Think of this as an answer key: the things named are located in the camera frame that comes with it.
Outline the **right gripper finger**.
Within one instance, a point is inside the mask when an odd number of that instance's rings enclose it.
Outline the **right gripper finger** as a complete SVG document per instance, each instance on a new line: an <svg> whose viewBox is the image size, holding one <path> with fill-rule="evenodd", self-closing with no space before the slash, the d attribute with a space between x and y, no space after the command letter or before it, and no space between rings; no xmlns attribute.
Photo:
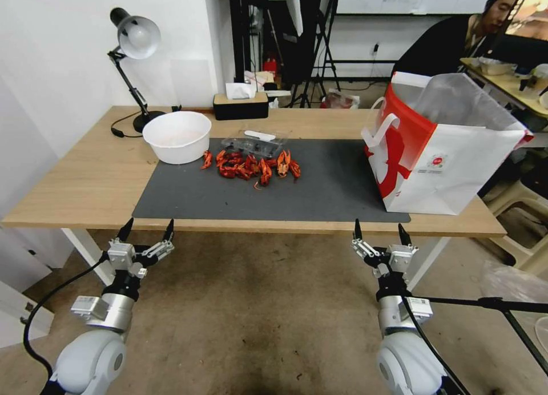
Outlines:
<svg viewBox="0 0 548 395"><path fill-rule="evenodd" d="M411 255L414 255L418 251L418 247L416 247L412 243L410 235L407 233L407 231L404 229L401 223L398 224L398 234L400 237L401 245L403 246L404 250L409 252Z"/></svg>
<svg viewBox="0 0 548 395"><path fill-rule="evenodd" d="M381 263L381 253L373 246L367 243L362 236L361 224L359 219L354 222L353 239L351 246L356 255L367 265L379 265Z"/></svg>

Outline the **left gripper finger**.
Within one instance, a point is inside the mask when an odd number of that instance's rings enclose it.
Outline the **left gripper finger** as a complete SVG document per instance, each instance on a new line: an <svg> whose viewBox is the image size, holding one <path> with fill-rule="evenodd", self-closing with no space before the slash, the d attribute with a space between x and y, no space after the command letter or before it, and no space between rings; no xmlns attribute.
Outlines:
<svg viewBox="0 0 548 395"><path fill-rule="evenodd" d="M174 219L171 219L161 241L148 247L141 253L142 258L162 260L167 257L173 250L174 245L172 239L174 237Z"/></svg>
<svg viewBox="0 0 548 395"><path fill-rule="evenodd" d="M118 231L117 235L109 241L110 246L119 243L125 243L131 233L134 218L131 217L128 222Z"/></svg>

